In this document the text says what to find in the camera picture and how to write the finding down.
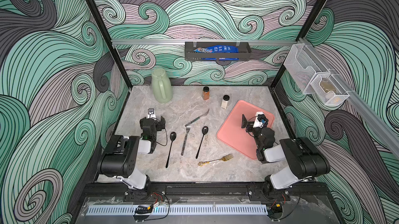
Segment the pink tray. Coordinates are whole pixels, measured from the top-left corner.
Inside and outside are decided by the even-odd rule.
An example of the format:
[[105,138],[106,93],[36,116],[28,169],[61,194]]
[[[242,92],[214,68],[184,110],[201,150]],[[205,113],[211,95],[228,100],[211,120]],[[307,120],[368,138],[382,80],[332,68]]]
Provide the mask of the pink tray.
[[250,159],[256,160],[256,142],[245,129],[242,129],[242,114],[249,120],[256,113],[263,112],[269,120],[267,127],[273,126],[275,116],[260,107],[239,100],[217,132],[217,139]]

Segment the patterned silver fork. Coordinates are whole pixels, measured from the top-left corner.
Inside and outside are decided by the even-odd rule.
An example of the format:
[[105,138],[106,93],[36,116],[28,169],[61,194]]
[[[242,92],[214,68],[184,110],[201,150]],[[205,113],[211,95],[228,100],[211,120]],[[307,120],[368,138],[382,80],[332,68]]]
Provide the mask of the patterned silver fork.
[[191,129],[191,122],[186,124],[186,134],[185,134],[185,138],[183,140],[183,145],[182,145],[182,150],[181,150],[181,156],[184,155],[185,152],[185,148],[186,148],[186,143],[187,143],[187,139],[188,139],[188,135]]

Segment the gold fork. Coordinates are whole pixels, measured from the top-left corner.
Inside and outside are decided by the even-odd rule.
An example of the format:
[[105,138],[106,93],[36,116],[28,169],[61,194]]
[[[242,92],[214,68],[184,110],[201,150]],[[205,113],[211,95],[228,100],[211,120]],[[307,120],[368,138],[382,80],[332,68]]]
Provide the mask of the gold fork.
[[199,162],[199,163],[198,163],[198,166],[204,166],[204,165],[211,164],[211,163],[215,163],[215,162],[226,162],[226,161],[229,161],[229,160],[231,160],[231,159],[233,159],[233,158],[234,158],[234,155],[231,153],[231,154],[228,154],[228,155],[223,156],[223,157],[220,158],[220,159],[211,160],[211,161]]

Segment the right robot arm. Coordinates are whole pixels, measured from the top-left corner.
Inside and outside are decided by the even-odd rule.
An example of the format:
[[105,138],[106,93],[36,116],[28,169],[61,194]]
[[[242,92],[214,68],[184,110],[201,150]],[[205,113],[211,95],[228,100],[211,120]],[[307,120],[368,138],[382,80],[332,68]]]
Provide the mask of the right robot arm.
[[263,164],[286,161],[287,166],[265,178],[268,190],[283,190],[300,181],[330,172],[325,156],[306,137],[283,139],[275,144],[275,132],[267,127],[263,112],[251,119],[242,115],[241,128],[254,138],[256,158]]

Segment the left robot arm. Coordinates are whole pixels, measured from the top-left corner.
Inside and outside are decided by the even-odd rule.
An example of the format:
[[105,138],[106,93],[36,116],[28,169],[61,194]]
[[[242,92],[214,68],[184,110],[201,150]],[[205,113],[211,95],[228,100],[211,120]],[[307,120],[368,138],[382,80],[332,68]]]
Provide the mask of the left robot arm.
[[137,155],[155,151],[158,132],[165,129],[166,121],[149,108],[139,123],[139,136],[112,135],[97,165],[98,174],[116,178],[132,190],[143,190],[149,182],[149,177],[136,168]]

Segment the white spice jar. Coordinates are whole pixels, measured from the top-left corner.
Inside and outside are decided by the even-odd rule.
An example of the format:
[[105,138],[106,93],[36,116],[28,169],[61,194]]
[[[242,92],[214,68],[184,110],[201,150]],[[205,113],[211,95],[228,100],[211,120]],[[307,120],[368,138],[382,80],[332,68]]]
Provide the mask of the white spice jar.
[[229,102],[230,102],[230,96],[224,95],[221,102],[221,108],[227,109]]

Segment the orange spice jar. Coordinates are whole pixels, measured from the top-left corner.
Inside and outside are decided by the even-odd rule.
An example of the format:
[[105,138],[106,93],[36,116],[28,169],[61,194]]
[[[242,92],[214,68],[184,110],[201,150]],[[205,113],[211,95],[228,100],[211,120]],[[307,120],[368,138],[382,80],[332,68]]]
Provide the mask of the orange spice jar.
[[209,87],[203,87],[202,98],[203,100],[208,100],[210,97]]

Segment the blue snack bag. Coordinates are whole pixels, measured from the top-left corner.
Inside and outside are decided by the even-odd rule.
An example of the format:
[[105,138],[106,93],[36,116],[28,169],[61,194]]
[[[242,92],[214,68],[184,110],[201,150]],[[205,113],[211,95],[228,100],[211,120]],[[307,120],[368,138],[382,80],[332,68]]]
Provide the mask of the blue snack bag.
[[[194,53],[211,53],[211,54],[216,54],[216,53],[238,53],[239,50],[237,47],[232,46],[232,45],[214,45],[208,48],[196,48],[193,50]],[[206,57],[202,58],[202,60],[227,60],[227,61],[235,61],[239,60],[239,58],[211,58],[211,57]]]

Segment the large clear wall bin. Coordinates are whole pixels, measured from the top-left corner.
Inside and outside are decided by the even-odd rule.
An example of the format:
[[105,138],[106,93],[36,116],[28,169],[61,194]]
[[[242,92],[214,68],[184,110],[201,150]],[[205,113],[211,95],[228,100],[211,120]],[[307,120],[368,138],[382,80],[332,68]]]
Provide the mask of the large clear wall bin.
[[311,82],[322,70],[309,45],[305,43],[292,45],[284,66],[303,94],[315,93]]

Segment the black wall basket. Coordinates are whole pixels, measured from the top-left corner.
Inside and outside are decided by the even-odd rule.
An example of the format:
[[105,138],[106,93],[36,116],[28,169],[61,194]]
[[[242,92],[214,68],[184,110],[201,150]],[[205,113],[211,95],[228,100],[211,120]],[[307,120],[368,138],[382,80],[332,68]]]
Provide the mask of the black wall basket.
[[[238,53],[194,53],[193,50],[196,48],[208,48],[214,45],[232,45],[238,48]],[[210,60],[202,60],[202,58],[211,57],[211,58],[239,58],[239,60],[235,61],[248,61],[250,56],[252,55],[252,50],[247,42],[242,42],[240,44],[235,44],[233,42],[227,43],[218,43],[218,42],[199,42],[198,44],[193,44],[192,42],[185,43],[185,59],[187,61],[210,61]]]

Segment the small clear wall bin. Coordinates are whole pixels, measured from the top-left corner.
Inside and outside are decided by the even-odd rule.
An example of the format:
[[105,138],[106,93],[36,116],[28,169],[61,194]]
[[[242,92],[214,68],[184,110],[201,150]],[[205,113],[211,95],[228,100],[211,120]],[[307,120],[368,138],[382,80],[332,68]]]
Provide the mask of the small clear wall bin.
[[339,106],[350,96],[329,72],[317,73],[310,85],[325,106]]

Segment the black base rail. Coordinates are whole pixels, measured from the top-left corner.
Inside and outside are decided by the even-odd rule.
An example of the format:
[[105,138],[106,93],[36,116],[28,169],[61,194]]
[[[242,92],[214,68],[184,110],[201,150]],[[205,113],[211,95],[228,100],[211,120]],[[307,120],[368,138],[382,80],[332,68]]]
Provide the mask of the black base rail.
[[164,200],[166,197],[247,197],[250,201],[289,201],[292,197],[328,195],[325,183],[300,182],[287,189],[275,190],[266,182],[152,182],[143,190],[128,189],[121,182],[86,185],[84,197],[116,197],[125,202]]

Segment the aluminium back rail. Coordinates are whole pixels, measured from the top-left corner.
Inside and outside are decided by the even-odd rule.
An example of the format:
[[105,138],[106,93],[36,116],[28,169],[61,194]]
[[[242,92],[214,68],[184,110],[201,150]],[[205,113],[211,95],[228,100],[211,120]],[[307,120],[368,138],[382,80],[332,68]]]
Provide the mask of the aluminium back rail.
[[240,44],[247,42],[249,45],[255,46],[290,46],[296,44],[297,41],[287,40],[223,40],[223,39],[112,39],[113,45],[184,45],[186,42],[198,44],[199,42],[218,42],[227,43],[233,42]]

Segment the aluminium rail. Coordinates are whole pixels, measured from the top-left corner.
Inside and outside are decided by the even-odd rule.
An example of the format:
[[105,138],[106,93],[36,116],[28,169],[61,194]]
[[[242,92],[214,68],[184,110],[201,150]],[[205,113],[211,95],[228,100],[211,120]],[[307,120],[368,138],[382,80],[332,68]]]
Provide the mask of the aluminium rail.
[[322,72],[329,72],[337,82],[348,92],[350,95],[346,102],[350,103],[353,108],[359,113],[362,119],[366,122],[367,126],[374,134],[390,149],[396,156],[399,156],[399,137],[385,124],[385,122],[371,109],[371,107],[344,81],[343,77],[330,65],[327,61],[320,56],[313,45],[304,38],[300,38],[299,43],[309,45],[317,57],[318,64]]
[[184,45],[186,42],[198,44],[199,42],[218,42],[227,43],[233,42],[240,44],[247,42],[249,45],[255,46],[290,46],[296,44],[297,41],[287,40],[223,40],[223,39],[112,39],[113,45]]

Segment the aluminium right rail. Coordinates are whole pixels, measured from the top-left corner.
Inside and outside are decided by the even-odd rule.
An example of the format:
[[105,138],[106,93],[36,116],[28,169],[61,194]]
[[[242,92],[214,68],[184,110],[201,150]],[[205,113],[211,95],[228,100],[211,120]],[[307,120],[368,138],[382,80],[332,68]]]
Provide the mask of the aluminium right rail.
[[309,45],[317,57],[318,64],[322,72],[329,72],[337,82],[348,92],[350,95],[346,102],[350,103],[353,108],[359,113],[362,119],[366,122],[367,126],[374,134],[390,149],[396,156],[399,156],[399,137],[385,124],[385,122],[371,109],[371,107],[344,81],[343,77],[330,65],[327,61],[320,56],[313,45],[304,38],[300,38],[299,43]]

